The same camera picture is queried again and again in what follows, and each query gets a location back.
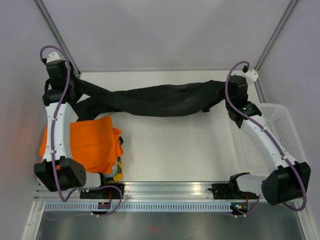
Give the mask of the black trousers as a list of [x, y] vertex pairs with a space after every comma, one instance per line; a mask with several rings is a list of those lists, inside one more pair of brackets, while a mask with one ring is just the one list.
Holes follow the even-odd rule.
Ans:
[[222, 81], [158, 85], [110, 91], [83, 81], [80, 92], [88, 98], [75, 104], [79, 121], [93, 120], [103, 113], [125, 112], [146, 117], [184, 117], [207, 112], [224, 100]]

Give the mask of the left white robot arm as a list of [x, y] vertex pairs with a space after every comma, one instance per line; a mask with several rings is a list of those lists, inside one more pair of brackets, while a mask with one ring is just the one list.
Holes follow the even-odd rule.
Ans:
[[47, 132], [42, 162], [34, 165], [34, 173], [50, 191], [91, 188], [97, 198], [105, 198], [109, 186], [98, 173], [87, 172], [76, 162], [71, 151], [70, 125], [74, 105], [81, 97], [79, 80], [70, 62], [63, 59], [44, 61], [49, 78], [42, 97], [47, 115]]

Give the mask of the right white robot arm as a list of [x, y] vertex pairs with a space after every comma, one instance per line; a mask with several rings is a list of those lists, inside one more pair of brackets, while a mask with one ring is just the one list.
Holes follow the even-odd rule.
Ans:
[[249, 172], [230, 177], [228, 193], [240, 198], [245, 192], [263, 196], [272, 206], [302, 199], [296, 212], [307, 205], [307, 189], [311, 168], [307, 162], [298, 162], [269, 130], [260, 109], [248, 100], [247, 79], [229, 75], [225, 86], [219, 90], [224, 95], [228, 117], [251, 140], [264, 160], [269, 175], [258, 176]]

